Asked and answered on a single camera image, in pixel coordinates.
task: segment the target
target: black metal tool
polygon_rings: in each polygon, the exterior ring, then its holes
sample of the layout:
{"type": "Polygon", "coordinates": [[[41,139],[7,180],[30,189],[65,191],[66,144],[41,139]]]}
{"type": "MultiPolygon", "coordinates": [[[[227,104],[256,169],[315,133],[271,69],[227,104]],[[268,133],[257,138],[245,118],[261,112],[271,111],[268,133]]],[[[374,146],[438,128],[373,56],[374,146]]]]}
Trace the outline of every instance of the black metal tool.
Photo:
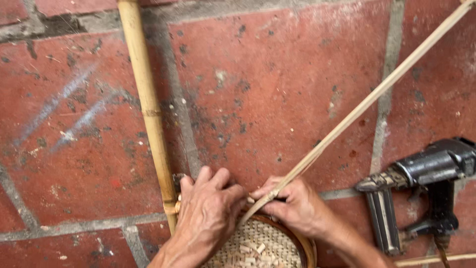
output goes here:
{"type": "Polygon", "coordinates": [[[456,137],[437,141],[358,183],[356,189],[367,194],[380,249],[391,256],[399,255],[405,251],[405,244],[417,236],[433,235],[443,256],[450,235],[458,229],[453,213],[454,181],[475,173],[475,143],[456,137]],[[399,230],[391,189],[409,187],[420,187],[428,193],[429,210],[422,220],[399,230]]]}

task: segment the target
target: right hand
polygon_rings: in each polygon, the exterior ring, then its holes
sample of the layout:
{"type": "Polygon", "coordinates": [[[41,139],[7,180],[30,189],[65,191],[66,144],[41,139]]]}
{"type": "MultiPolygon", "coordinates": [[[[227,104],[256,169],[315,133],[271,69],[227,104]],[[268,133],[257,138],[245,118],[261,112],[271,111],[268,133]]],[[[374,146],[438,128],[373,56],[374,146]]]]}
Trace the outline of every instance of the right hand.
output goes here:
{"type": "MultiPolygon", "coordinates": [[[[250,196],[260,199],[269,193],[283,177],[270,177],[266,183],[250,196]]],[[[319,195],[302,179],[296,178],[281,190],[277,198],[261,209],[265,214],[277,217],[286,226],[301,234],[321,240],[331,239],[330,234],[342,230],[343,224],[319,195]]]]}

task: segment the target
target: thin bamboo stick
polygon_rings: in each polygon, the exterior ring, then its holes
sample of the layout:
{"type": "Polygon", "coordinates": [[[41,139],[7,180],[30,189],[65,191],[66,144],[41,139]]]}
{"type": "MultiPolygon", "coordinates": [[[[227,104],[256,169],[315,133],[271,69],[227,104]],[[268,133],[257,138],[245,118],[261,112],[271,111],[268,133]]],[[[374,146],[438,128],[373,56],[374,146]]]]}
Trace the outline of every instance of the thin bamboo stick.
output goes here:
{"type": "Polygon", "coordinates": [[[175,225],[177,224],[177,215],[175,214],[177,193],[173,186],[172,174],[167,159],[162,128],[162,112],[154,87],[149,54],[142,30],[139,4],[137,0],[118,0],[118,8],[139,92],[140,106],[144,115],[152,158],[154,159],[157,178],[159,179],[164,211],[169,221],[170,233],[174,234],[175,225]]]}
{"type": "Polygon", "coordinates": [[[272,201],[278,193],[294,178],[305,172],[322,152],[383,93],[391,88],[433,45],[441,39],[476,3],[476,0],[463,2],[423,43],[405,59],[367,98],[365,98],[342,122],[340,122],[311,152],[308,153],[267,195],[259,199],[240,219],[244,224],[254,213],[272,201]]]}
{"type": "MultiPolygon", "coordinates": [[[[448,261],[475,259],[475,258],[476,258],[476,253],[447,256],[448,261]]],[[[408,267],[408,266],[418,266],[418,265],[437,263],[437,262],[441,262],[441,257],[433,255],[433,256],[427,256],[422,258],[411,258],[411,259],[399,260],[395,262],[395,265],[397,267],[408,267]]]]}

